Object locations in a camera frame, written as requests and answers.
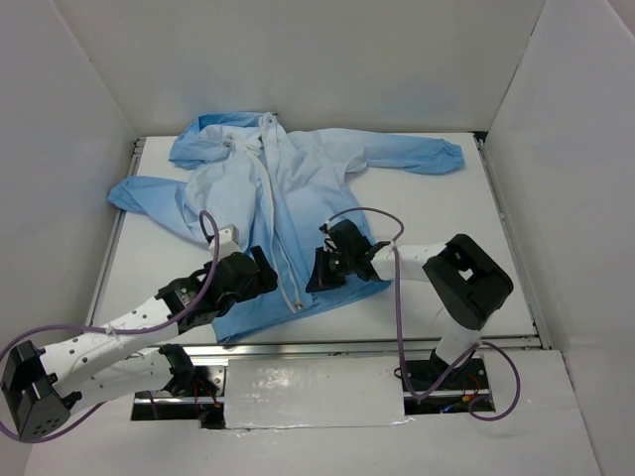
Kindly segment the light blue hooded jacket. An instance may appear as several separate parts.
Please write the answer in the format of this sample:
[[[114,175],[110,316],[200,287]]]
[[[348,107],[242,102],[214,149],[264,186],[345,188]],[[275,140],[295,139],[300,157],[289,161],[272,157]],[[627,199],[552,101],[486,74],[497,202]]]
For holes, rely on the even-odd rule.
[[[169,159],[190,177],[126,178],[111,189],[109,202],[199,245],[205,239],[198,217],[207,211],[219,226],[235,226],[242,250],[262,248],[279,278],[273,292],[214,322],[221,343],[384,291],[384,283],[358,278],[335,291],[306,290],[326,219],[349,218],[369,233],[348,175],[385,168],[442,176],[464,165],[461,147],[442,139],[348,129],[288,132],[273,114],[251,112],[200,116],[176,139]]]

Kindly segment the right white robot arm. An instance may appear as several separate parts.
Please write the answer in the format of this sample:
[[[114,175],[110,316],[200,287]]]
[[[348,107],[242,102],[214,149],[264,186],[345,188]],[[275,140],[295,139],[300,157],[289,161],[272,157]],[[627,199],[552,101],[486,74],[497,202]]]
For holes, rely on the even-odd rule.
[[[465,364],[480,345],[489,317],[514,291],[508,274],[469,236],[457,234],[435,245],[374,245],[346,219],[320,227],[324,244],[316,249],[315,265],[307,291],[339,289],[350,276],[365,283],[394,285],[400,377],[417,401],[439,387],[453,388],[466,375]],[[401,283],[428,283],[452,319],[430,357],[432,382],[423,392],[408,375],[401,316]]]

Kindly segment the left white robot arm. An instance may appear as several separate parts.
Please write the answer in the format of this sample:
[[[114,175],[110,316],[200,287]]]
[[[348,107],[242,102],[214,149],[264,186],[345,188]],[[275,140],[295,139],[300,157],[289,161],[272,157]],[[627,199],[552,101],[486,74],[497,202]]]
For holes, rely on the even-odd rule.
[[[213,395],[213,383],[174,338],[277,286],[262,249],[253,247],[172,280],[132,311],[66,341],[37,347],[20,339],[3,355],[10,437],[49,441],[77,413],[136,392]]]

